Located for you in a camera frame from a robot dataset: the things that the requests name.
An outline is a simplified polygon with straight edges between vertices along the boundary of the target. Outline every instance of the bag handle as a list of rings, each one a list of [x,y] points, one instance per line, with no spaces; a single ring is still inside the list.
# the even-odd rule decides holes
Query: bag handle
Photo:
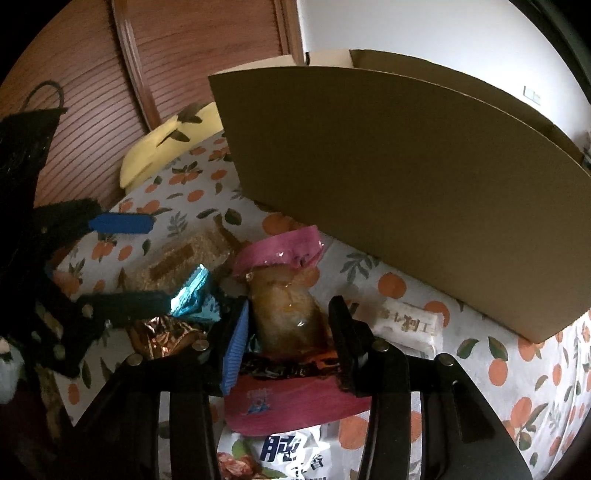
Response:
[[[57,90],[57,94],[60,97],[60,106],[59,108],[64,108],[64,89],[61,87],[61,85],[53,80],[46,80],[45,82],[41,82],[39,85],[37,85],[32,91],[31,93],[29,93],[29,95],[27,96],[27,98],[25,98],[25,101],[22,104],[21,109],[19,110],[19,113],[24,112],[25,108],[27,108],[27,105],[29,104],[29,100],[31,100],[31,98],[33,97],[33,95],[35,95],[40,89],[42,89],[45,86],[51,86],[53,88],[55,88]]]

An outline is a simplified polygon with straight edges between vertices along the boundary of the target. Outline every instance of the cardboard box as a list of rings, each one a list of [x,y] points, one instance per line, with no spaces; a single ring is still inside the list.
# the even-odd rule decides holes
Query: cardboard box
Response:
[[[547,118],[468,75],[340,50],[210,76],[243,192],[533,342],[591,306],[591,178]]]

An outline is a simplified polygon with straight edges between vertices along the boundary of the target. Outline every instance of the blue wrapper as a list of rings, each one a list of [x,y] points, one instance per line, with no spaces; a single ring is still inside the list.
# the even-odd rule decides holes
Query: blue wrapper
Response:
[[[211,275],[207,268],[199,265],[170,301],[170,314],[176,318],[217,322],[220,309],[211,295]]]

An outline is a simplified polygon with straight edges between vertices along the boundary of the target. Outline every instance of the gold foil wrapper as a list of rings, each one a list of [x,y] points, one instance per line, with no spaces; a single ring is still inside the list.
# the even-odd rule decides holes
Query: gold foil wrapper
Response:
[[[207,338],[196,325],[169,316],[137,320],[127,327],[127,334],[134,350],[149,360],[174,355]]]

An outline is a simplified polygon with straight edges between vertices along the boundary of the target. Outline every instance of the wall outlet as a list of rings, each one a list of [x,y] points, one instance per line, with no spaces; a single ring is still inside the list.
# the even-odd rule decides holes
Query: wall outlet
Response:
[[[531,88],[527,88],[526,86],[523,87],[523,96],[538,105],[542,104],[542,99],[540,96],[535,93]]]

